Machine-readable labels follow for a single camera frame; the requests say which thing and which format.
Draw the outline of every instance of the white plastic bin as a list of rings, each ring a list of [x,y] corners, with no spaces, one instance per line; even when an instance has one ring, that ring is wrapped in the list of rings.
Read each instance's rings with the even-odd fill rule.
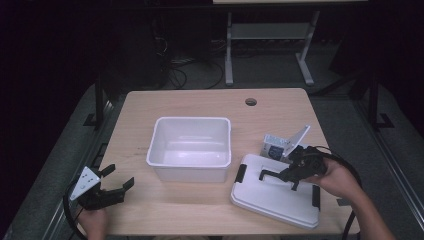
[[[224,182],[231,163],[230,135],[227,118],[159,118],[147,163],[162,181]]]

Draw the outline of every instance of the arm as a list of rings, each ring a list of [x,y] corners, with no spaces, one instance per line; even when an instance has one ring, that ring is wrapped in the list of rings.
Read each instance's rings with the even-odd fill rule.
[[[310,177],[307,181],[351,202],[363,239],[395,239],[371,199],[361,189],[349,170],[330,159],[324,159],[324,162],[327,165],[327,173],[324,176]]]
[[[106,229],[108,224],[106,209],[93,211],[82,210],[78,216],[78,222],[85,230],[88,240],[104,240],[106,238]]]

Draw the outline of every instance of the white box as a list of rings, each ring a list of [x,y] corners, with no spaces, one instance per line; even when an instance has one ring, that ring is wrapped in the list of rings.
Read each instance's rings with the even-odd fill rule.
[[[231,163],[230,135],[227,118],[162,117],[146,161],[162,181],[224,182]]]

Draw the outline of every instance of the gray carpet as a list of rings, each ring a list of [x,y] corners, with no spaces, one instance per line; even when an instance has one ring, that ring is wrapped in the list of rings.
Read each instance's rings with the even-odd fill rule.
[[[292,51],[234,58],[233,88],[300,87],[314,92],[339,78],[328,70],[336,50],[337,47],[332,45],[311,48],[307,62],[316,81],[313,87],[305,86]],[[223,66],[223,57],[216,58],[215,62]],[[221,75],[221,70],[214,64],[197,63],[179,69],[188,77],[184,89],[206,88]],[[349,100],[346,97],[349,87],[345,85],[326,97],[311,98],[329,146],[357,168],[365,191],[398,239],[424,239],[424,232],[389,168],[387,154],[381,151],[376,134],[364,120],[361,109],[366,98],[359,102]],[[174,88],[168,82],[163,89]],[[215,88],[226,88],[224,81]],[[125,94],[112,103],[102,128],[94,131],[94,127],[83,126],[95,106],[94,89],[87,90],[16,215],[10,239],[67,239],[71,235],[66,222],[60,218],[61,197],[75,174],[93,161],[102,143],[109,141],[124,100]],[[380,94],[379,110],[389,115],[395,128],[382,129],[378,136],[387,143],[411,186],[424,200],[423,139],[384,89]],[[126,238],[109,236],[108,239]],[[285,236],[282,239],[340,239],[340,236]]]

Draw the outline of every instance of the human hand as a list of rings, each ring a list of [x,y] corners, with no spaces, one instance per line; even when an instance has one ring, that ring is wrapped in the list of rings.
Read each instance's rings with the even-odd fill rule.
[[[99,210],[82,209],[78,222],[87,234],[88,240],[104,240],[109,218],[105,208]]]
[[[317,184],[328,193],[352,201],[364,192],[350,171],[338,162],[324,158],[327,172],[322,176],[312,176],[305,181]]]

